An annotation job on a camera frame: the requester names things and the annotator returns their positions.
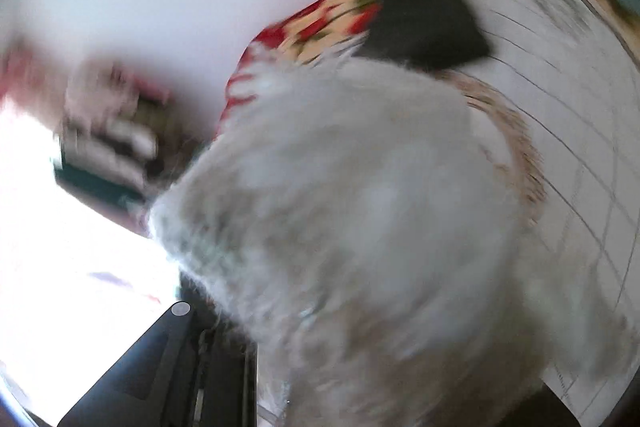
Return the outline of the white fluffy cardigan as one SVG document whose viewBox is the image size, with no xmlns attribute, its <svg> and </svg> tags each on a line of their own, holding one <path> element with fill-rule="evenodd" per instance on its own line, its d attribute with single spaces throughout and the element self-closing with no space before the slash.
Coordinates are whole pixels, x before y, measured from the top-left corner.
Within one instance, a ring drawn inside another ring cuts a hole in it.
<svg viewBox="0 0 640 427">
<path fill-rule="evenodd" d="M 394 65 L 255 69 L 150 212 L 154 239 L 285 381 L 287 426 L 495 426 L 548 349 L 526 217 L 461 92 Z"/>
</svg>

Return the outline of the black folded garment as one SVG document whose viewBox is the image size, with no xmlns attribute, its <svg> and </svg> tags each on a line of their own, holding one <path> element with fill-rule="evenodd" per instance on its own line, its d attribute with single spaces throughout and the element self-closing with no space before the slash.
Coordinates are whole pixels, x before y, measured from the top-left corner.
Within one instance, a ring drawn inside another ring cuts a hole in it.
<svg viewBox="0 0 640 427">
<path fill-rule="evenodd" d="M 356 54 L 424 70 L 445 70 L 490 52 L 491 45 L 465 0 L 381 0 Z"/>
</svg>

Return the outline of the clothes rack with garments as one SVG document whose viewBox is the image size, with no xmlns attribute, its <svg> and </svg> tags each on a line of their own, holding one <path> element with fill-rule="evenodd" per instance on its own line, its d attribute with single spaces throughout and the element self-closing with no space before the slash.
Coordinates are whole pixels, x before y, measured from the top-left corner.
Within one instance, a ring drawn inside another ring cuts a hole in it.
<svg viewBox="0 0 640 427">
<path fill-rule="evenodd" d="M 205 146 L 168 91 L 117 61 L 66 70 L 17 42 L 1 55 L 1 98 L 53 131 L 58 184 L 130 218 L 144 216 Z"/>
</svg>

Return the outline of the white floral grid bedsheet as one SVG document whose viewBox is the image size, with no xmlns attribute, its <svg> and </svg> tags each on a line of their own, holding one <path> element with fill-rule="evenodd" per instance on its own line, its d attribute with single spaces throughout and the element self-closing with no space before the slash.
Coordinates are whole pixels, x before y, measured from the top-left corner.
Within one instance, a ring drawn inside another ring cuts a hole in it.
<svg viewBox="0 0 640 427">
<path fill-rule="evenodd" d="M 469 0 L 491 56 L 463 72 L 520 113 L 542 161 L 539 232 L 587 256 L 639 321 L 639 62 L 596 0 Z"/>
</svg>

